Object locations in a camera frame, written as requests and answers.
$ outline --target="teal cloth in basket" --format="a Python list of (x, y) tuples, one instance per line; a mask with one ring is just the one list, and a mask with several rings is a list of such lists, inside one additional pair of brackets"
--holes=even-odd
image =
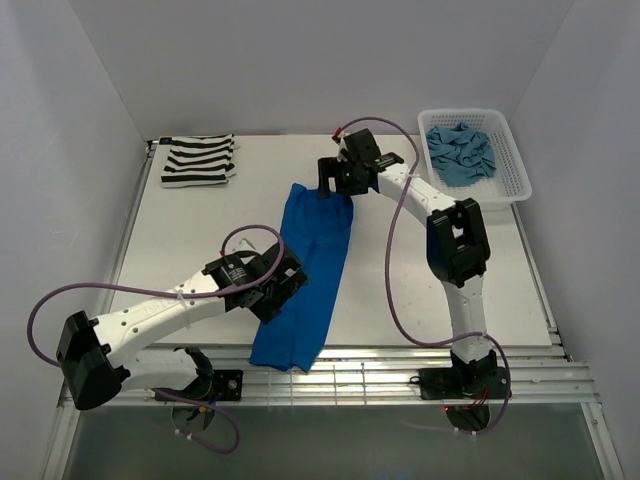
[(347, 257), (353, 202), (336, 194), (318, 200), (317, 190), (293, 184), (280, 235), (302, 262), (307, 285), (268, 324), (260, 324), (249, 363), (309, 371), (324, 347)]
[(427, 132), (427, 145), (431, 165), (450, 187), (466, 187), (495, 174), (489, 138), (464, 122), (452, 129), (433, 127)]

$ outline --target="folded striped fabric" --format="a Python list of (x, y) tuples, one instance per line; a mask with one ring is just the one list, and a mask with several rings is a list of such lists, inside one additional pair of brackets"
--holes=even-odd
[(232, 134), (219, 137), (172, 137), (162, 170), (165, 188), (223, 185), (235, 175)]

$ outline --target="wall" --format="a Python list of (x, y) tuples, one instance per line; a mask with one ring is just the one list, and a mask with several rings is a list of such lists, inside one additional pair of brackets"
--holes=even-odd
[(70, 0), (132, 118), (163, 134), (417, 131), (426, 108), (513, 112), (573, 0)]
[[(62, 376), (29, 351), (27, 316), (57, 286), (104, 279), (144, 143), (66, 0), (0, 1), (0, 111), (0, 478), (33, 479)], [(45, 307), (48, 354), (95, 299)]]
[(534, 191), (527, 235), (627, 478), (640, 478), (639, 79), (640, 4), (576, 0), (511, 118)]

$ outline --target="tabletop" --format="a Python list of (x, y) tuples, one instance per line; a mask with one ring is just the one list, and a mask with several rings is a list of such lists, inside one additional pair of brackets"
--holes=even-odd
[[(399, 135), (378, 135), (382, 152), (413, 162)], [(158, 145), (129, 239), (118, 283), (168, 290), (219, 258), (232, 229), (253, 223), (279, 228), (291, 185), (317, 187), (317, 159), (336, 154), (327, 135), (240, 136), (237, 174), (225, 186), (162, 188), (170, 146)], [(420, 165), (418, 173), (425, 173)], [(387, 306), (384, 247), (396, 203), (371, 192), (353, 198), (355, 216), (327, 346), (406, 346)], [(483, 213), (491, 246), (484, 282), (488, 332), (508, 346), (550, 345), (547, 323), (514, 214)], [(259, 251), (273, 244), (266, 232), (245, 232)], [(393, 296), (404, 327), (423, 341), (451, 336), (446, 297), (426, 262), (424, 227), (403, 212), (391, 256)], [(118, 292), (112, 311), (141, 298)], [(246, 309), (202, 320), (158, 344), (251, 345), (259, 321)]]

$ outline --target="white laundry basket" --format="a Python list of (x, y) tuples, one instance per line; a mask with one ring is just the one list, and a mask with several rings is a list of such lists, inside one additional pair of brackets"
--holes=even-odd
[[(481, 178), (468, 187), (450, 187), (431, 165), (427, 132), (435, 126), (453, 128), (460, 122), (487, 134), (495, 153), (496, 172), (492, 178)], [(489, 209), (503, 208), (531, 196), (531, 184), (518, 147), (500, 112), (482, 108), (425, 110), (418, 115), (418, 125), (429, 183), (437, 189), (460, 200), (471, 197)]]

